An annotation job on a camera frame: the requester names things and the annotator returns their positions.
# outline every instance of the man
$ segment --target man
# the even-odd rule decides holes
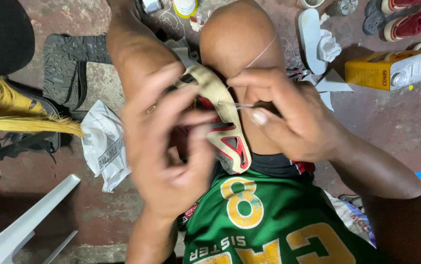
[[[216,115],[185,111],[198,86],[163,96],[183,66],[131,9],[128,2],[112,3],[107,42],[126,96],[122,120],[132,180],[144,200],[126,263],[167,260],[176,219],[196,201],[186,222],[184,263],[421,263],[420,180],[348,132],[312,85],[287,79],[274,26],[254,1],[217,9],[200,40],[203,65],[233,87],[237,102],[272,101],[282,115],[243,111],[245,137],[260,162],[238,175],[212,175],[215,152],[206,123]],[[166,155],[177,125],[195,125],[185,165],[171,164]],[[307,180],[309,170],[293,173],[292,161],[321,160],[329,160],[363,198],[378,249],[344,227],[321,189]]]

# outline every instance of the yellow broom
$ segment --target yellow broom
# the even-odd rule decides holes
[[[40,102],[12,89],[0,77],[0,130],[35,133],[55,131],[82,135],[80,124],[70,118],[48,116]]]

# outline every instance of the sneaker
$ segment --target sneaker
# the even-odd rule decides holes
[[[382,0],[382,12],[391,14],[421,4],[421,0]]]
[[[188,68],[174,85],[180,88],[192,81],[197,81],[201,89],[190,108],[215,110],[219,115],[211,122],[212,129],[207,135],[207,139],[217,150],[217,159],[228,174],[246,171],[251,165],[251,154],[231,94],[219,77],[202,65]],[[188,135],[192,128],[178,126],[175,129],[182,135]]]
[[[393,42],[421,33],[421,11],[407,16],[398,17],[383,29],[387,41]]]

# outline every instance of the yellow number 8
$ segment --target yellow number 8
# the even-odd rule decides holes
[[[244,190],[235,194],[232,191],[232,185],[237,182],[243,184]],[[228,200],[228,217],[230,218],[230,221],[239,228],[253,228],[263,219],[263,203],[258,196],[254,195],[254,191],[256,191],[256,183],[242,177],[230,178],[220,186],[222,196]],[[242,215],[238,211],[238,204],[242,201],[246,201],[251,206],[251,213],[247,216]]]

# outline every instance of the dirty floor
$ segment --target dirty floor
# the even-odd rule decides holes
[[[285,48],[288,67],[300,62],[300,48],[296,33],[296,18],[301,9],[296,0],[256,0],[270,15]],[[202,0],[200,4],[222,5],[229,1]],[[318,8],[320,14],[331,3],[326,0]],[[12,74],[11,79],[42,89],[43,43],[51,33],[70,35],[98,35],[107,32],[110,20],[105,0],[20,0],[32,19],[36,51],[32,62]],[[386,43],[378,36],[362,32],[366,0],[359,1],[355,13],[347,17],[332,17],[321,28],[330,30],[343,48],[343,53],[332,63],[341,75],[343,63],[365,51],[404,50],[421,41],[421,34]],[[159,20],[161,11],[145,19],[155,29],[163,28],[174,39],[186,33],[186,39],[196,46],[199,33],[192,31],[189,20],[183,23],[170,18],[172,26]],[[118,111],[124,99],[117,73],[111,65],[89,63],[88,98],[83,109],[88,110],[96,99],[101,99],[113,111]],[[380,91],[351,85],[355,93],[332,93],[334,115],[350,131],[385,149],[413,171],[421,171],[421,83],[395,92]],[[82,182],[35,230],[35,237],[15,257],[17,263],[40,263],[72,230],[78,234],[54,263],[79,264],[113,263],[123,261],[125,244],[134,220],[142,207],[137,189],[125,180],[115,192],[102,193],[103,179],[94,174],[85,163],[82,144],[78,138],[69,138],[53,156],[22,153],[18,158],[0,161],[0,231],[73,173]],[[316,184],[333,196],[351,191],[340,181],[328,162],[316,166]]]

